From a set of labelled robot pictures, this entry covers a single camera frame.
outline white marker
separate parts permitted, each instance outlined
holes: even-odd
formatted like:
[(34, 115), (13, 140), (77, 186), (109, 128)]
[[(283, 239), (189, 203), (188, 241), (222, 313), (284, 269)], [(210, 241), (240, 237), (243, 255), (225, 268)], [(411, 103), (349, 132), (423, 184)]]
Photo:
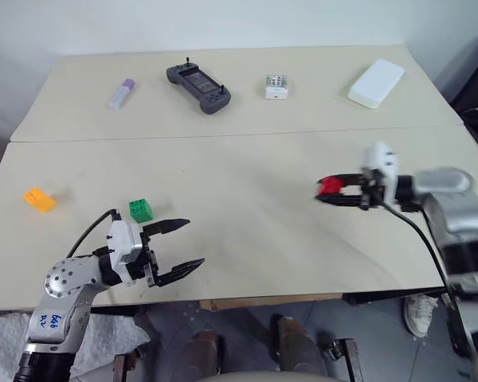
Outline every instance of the white marker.
[(119, 86), (115, 94), (113, 95), (112, 100), (108, 104), (108, 107), (111, 109), (119, 109), (122, 106), (124, 100), (129, 96), (131, 90), (135, 86), (135, 80), (127, 78), (122, 85)]

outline sneaker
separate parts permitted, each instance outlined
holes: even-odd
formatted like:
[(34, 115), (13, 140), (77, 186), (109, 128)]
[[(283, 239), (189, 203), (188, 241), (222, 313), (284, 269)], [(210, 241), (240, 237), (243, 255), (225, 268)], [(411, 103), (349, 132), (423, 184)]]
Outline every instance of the sneaker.
[(437, 307), (437, 298), (426, 294), (406, 297), (404, 321), (407, 329), (416, 337), (425, 337), (432, 322), (432, 311)]

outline purple cap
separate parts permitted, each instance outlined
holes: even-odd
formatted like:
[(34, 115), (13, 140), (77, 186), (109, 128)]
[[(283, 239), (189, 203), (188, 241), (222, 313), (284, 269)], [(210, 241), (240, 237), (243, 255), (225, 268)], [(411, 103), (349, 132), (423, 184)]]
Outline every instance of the purple cap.
[(135, 87), (135, 80), (132, 80), (131, 78), (127, 78), (122, 86), (125, 86), (126, 88), (129, 88), (129, 90), (133, 90)]

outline orange block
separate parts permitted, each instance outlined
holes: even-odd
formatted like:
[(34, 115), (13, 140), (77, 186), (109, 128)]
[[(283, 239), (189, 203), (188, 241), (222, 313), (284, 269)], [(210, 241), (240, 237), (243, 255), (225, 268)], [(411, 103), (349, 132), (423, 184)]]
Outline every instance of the orange block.
[(29, 205), (32, 205), (41, 212), (48, 212), (57, 204), (54, 199), (45, 195), (40, 189), (33, 188), (23, 195)]

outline green block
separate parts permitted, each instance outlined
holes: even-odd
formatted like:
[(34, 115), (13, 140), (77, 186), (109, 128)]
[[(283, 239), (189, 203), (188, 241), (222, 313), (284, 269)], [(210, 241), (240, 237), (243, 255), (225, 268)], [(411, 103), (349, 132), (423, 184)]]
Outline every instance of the green block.
[(154, 219), (151, 206), (145, 199), (129, 202), (129, 214), (136, 223), (144, 223), (146, 221)]

